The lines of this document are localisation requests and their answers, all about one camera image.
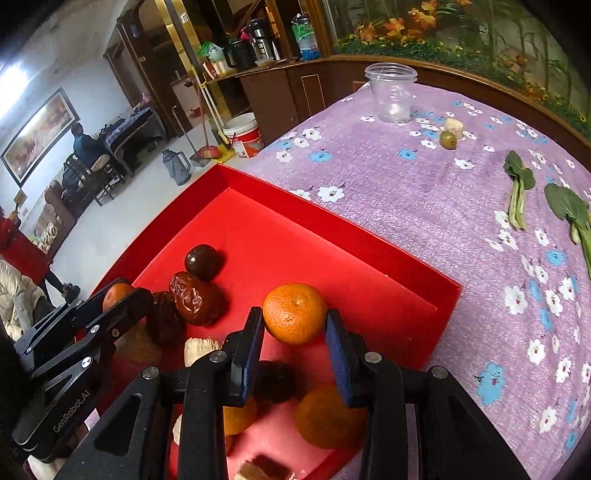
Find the small green fruit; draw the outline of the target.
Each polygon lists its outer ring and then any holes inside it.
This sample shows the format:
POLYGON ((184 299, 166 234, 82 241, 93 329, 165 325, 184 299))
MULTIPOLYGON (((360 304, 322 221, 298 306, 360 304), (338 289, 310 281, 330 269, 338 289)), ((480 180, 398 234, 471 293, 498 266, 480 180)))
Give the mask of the small green fruit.
POLYGON ((455 150, 458 145, 458 139, 451 131, 444 130, 440 134, 439 143, 444 149, 455 150))

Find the orange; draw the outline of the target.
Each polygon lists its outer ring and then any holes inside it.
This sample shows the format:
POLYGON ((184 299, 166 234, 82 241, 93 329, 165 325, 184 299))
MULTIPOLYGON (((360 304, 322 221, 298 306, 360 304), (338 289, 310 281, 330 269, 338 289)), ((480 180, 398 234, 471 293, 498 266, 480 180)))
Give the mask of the orange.
POLYGON ((225 436, 235 436, 256 422, 257 404, 252 397, 242 407, 223 407, 223 427, 225 436))
POLYGON ((263 301, 266 330, 288 345, 301 345, 317 336, 325 328, 326 313, 321 293, 308 284, 280 285, 263 301))
POLYGON ((368 411, 349 408, 335 386, 311 390, 294 410, 297 432, 312 446, 349 448, 366 439, 368 411))
POLYGON ((108 311, 115 304, 134 291, 134 287, 125 282, 117 282, 110 286, 102 302, 102 312, 108 311))

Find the dark dining table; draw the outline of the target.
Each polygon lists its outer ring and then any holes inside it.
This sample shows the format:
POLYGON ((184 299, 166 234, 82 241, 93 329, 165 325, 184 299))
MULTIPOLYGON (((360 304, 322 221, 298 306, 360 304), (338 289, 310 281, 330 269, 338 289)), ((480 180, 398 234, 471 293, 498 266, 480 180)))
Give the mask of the dark dining table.
POLYGON ((167 132, 158 113, 147 106, 117 120, 112 127, 103 129, 99 139, 125 171, 125 175, 133 177, 134 168, 127 159, 136 158, 144 148, 166 140, 167 132))

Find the grey kettle on floor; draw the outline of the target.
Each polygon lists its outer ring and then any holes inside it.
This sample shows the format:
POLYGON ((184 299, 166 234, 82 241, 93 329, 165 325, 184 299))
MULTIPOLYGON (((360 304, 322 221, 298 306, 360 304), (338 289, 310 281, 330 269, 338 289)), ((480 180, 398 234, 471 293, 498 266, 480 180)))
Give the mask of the grey kettle on floor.
POLYGON ((164 149, 162 151, 162 163, 168 171, 169 177, 177 186, 182 186, 190 180, 191 166, 183 152, 164 149))

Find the white red bucket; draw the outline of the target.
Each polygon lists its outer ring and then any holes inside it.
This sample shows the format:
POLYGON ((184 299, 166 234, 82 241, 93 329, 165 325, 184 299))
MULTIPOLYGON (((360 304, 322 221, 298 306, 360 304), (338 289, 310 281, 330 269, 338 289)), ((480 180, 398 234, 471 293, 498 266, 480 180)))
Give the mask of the white red bucket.
POLYGON ((252 112, 237 115, 226 122, 223 132, 240 158, 253 158, 263 150, 263 135, 252 112))

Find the small bok choy stalk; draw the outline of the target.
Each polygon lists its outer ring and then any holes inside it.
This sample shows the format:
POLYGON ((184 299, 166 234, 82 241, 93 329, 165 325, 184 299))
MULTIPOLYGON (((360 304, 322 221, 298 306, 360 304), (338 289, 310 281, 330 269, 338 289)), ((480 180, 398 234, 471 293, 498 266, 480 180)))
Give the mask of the small bok choy stalk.
POLYGON ((534 174, 514 150, 508 152, 503 168, 513 182, 508 207, 509 223, 515 229, 525 230, 525 192, 535 187, 534 174))

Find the small beige fruit piece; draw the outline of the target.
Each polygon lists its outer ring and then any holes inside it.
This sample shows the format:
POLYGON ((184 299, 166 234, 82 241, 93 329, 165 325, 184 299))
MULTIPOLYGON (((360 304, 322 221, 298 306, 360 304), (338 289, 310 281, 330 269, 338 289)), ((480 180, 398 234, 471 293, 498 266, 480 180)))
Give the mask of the small beige fruit piece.
POLYGON ((464 136, 464 124, 457 118, 450 117, 444 122, 444 130, 452 133, 458 140, 464 136))

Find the beige cut fruit chunk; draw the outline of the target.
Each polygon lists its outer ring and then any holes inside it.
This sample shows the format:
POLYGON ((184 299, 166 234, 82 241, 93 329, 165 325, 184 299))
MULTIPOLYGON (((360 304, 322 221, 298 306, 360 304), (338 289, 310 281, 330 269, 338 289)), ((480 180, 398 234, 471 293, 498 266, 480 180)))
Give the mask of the beige cut fruit chunk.
POLYGON ((297 476, 290 468, 269 456, 259 454, 242 463, 233 475, 235 480, 290 480, 297 476))

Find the framed wall painting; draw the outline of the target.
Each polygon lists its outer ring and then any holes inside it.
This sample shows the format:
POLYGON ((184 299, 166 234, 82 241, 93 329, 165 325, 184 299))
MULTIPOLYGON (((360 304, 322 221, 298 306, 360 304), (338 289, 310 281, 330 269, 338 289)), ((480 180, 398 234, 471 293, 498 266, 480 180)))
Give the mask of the framed wall painting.
POLYGON ((79 120, 63 88, 57 89, 12 138, 1 160, 22 187, 53 146, 79 120))

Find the wooden sideboard cabinet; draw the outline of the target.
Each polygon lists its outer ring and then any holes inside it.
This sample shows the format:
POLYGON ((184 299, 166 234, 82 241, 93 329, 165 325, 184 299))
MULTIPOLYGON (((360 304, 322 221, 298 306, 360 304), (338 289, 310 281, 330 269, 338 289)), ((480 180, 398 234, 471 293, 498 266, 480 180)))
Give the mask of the wooden sideboard cabinet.
MULTIPOLYGON (((123 50, 147 88, 148 104, 162 121, 169 138, 189 125, 187 114, 168 80, 168 71, 154 53, 139 19, 140 1, 124 11, 115 23, 118 47, 108 48, 105 58, 123 50)), ((259 122, 263 141, 273 142, 304 120, 359 90, 363 69, 370 60, 362 56, 332 55, 311 61, 290 59, 270 66, 231 73, 205 82, 221 117, 252 112, 259 122)))

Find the round dark plum rear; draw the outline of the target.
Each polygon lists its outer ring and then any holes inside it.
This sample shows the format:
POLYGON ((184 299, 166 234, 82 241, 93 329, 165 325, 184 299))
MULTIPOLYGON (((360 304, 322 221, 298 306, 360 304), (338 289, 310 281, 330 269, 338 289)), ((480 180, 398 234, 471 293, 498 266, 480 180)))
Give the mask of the round dark plum rear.
POLYGON ((201 281, 211 281, 222 266, 222 256, 208 244, 191 248, 184 258, 184 269, 201 281))

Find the red shallow tray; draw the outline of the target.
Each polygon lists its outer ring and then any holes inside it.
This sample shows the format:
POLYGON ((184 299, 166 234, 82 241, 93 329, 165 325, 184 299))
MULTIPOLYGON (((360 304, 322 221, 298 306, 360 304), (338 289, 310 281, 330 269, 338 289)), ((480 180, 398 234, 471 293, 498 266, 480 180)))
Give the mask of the red shallow tray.
POLYGON ((215 284, 228 310, 190 336, 223 339, 273 288, 304 283, 339 310, 349 331, 400 366, 423 368, 461 294, 448 276, 308 200, 217 165, 185 188, 103 276, 165 289, 191 247, 208 244, 224 264, 215 284))

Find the seated person in blue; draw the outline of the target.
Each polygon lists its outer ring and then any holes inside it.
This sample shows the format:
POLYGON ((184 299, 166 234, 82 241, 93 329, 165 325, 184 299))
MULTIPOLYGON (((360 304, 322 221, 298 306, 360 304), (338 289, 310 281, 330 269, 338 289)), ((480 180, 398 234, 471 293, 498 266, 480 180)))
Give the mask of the seated person in blue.
POLYGON ((71 127, 74 137, 73 152, 78 160, 92 172, 98 172, 110 161, 111 155, 105 144, 84 133, 80 123, 71 127))

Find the dark red fruit tray front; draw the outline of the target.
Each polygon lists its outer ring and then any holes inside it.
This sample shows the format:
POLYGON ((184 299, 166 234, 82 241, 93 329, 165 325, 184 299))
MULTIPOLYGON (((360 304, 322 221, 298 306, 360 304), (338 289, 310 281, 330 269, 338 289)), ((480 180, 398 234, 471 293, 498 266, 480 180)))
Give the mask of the dark red fruit tray front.
POLYGON ((186 323, 178 315, 174 296, 168 291, 152 294, 152 307, 146 315, 146 331, 160 347, 177 347, 184 343, 186 323))

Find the water bottle green label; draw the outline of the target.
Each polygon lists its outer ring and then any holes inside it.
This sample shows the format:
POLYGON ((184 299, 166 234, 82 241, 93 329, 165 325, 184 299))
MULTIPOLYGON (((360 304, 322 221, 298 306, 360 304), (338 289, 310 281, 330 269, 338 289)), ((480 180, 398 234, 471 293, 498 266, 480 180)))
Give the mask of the water bottle green label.
POLYGON ((300 49, 301 59, 309 61, 321 57, 314 27, 311 25, 308 15, 297 13, 291 20, 291 30, 294 32, 295 42, 300 49))

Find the dark red date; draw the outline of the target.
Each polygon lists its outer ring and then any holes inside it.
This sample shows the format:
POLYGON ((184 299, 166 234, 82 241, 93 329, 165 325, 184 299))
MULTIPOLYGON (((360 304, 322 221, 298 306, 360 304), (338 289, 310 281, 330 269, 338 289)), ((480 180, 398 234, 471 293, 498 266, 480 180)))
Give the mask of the dark red date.
POLYGON ((194 326, 213 324, 219 318, 219 301, 215 290, 197 276, 181 271, 169 281, 177 313, 194 326))

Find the large bok choy leaves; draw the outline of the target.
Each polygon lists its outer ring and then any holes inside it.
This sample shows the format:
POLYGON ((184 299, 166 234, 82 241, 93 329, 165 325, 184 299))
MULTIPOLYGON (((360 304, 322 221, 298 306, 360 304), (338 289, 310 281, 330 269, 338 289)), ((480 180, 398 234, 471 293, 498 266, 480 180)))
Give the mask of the large bok choy leaves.
POLYGON ((544 187, 547 203, 554 215, 569 223, 570 238, 582 248, 588 276, 591 276, 590 211, 588 204, 570 188, 548 183, 544 187))

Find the dark plum in tray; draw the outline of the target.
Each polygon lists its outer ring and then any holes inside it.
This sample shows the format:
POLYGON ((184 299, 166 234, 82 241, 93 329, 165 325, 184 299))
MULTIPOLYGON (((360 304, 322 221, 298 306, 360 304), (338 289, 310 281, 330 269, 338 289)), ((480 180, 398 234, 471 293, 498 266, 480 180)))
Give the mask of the dark plum in tray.
POLYGON ((273 404, 287 402, 296 395, 294 370, 283 361, 261 361, 253 392, 257 399, 273 404))

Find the clear plastic cup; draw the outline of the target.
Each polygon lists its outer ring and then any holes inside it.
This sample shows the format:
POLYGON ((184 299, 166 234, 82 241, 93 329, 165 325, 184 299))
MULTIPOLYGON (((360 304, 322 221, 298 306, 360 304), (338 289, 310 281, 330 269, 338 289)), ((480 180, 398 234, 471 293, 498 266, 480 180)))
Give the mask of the clear plastic cup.
POLYGON ((367 66, 365 76, 369 80, 377 116, 385 122, 408 123, 417 71, 405 64, 381 62, 367 66))

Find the steel thermos jug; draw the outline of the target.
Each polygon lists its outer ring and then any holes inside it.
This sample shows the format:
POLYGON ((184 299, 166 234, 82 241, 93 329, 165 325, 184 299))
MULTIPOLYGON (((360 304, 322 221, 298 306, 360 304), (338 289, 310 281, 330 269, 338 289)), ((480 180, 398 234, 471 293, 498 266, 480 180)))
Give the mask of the steel thermos jug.
POLYGON ((256 62, 259 64, 270 63, 280 59, 270 38, 270 33, 267 32, 266 20, 263 18, 254 18, 246 26, 246 30, 252 38, 252 47, 256 54, 256 62))

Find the purple floral tablecloth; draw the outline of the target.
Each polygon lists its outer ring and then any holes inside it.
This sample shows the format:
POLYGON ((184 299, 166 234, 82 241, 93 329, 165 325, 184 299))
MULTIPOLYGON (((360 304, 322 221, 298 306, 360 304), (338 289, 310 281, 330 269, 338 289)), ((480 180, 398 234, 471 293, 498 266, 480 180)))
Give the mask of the purple floral tablecloth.
POLYGON ((585 167, 531 122, 417 86, 408 123, 363 87, 302 122, 245 171, 359 224, 458 281, 432 360, 481 406, 528 474, 555 479, 590 445, 590 279, 544 187, 590 195, 585 167), (464 124, 455 150, 444 122, 464 124), (534 174, 525 230, 508 219, 514 150, 534 174))

